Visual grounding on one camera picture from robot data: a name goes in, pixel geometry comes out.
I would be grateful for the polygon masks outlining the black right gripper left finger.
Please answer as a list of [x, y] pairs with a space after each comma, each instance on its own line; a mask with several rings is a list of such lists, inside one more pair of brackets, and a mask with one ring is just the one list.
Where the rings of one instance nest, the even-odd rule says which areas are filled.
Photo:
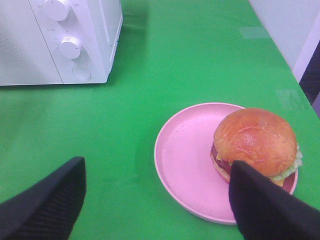
[[84, 204], [85, 158], [76, 156], [0, 205], [2, 240], [67, 240]]

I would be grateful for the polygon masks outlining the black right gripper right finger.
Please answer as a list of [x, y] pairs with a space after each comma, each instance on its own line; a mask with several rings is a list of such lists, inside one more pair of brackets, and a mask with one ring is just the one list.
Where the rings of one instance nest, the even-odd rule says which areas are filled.
[[320, 212], [244, 161], [231, 167], [231, 210], [245, 240], [318, 240]]

